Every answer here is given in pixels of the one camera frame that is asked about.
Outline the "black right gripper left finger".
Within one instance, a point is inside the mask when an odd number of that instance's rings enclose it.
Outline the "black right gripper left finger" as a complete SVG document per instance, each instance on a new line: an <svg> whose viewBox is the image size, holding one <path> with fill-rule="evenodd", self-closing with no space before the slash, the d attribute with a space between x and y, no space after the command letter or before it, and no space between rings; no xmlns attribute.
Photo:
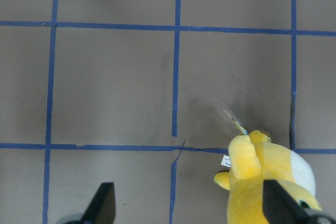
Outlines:
<svg viewBox="0 0 336 224"><path fill-rule="evenodd" d="M114 223L115 203L114 183L102 183L81 217L81 223Z"/></svg>

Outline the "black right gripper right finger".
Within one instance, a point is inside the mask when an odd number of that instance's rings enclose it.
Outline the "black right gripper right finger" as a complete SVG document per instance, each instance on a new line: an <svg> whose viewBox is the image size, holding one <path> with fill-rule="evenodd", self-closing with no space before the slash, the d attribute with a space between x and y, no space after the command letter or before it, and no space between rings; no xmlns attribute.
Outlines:
<svg viewBox="0 0 336 224"><path fill-rule="evenodd" d="M269 223L335 223L329 214L303 208L276 180L264 180L263 214Z"/></svg>

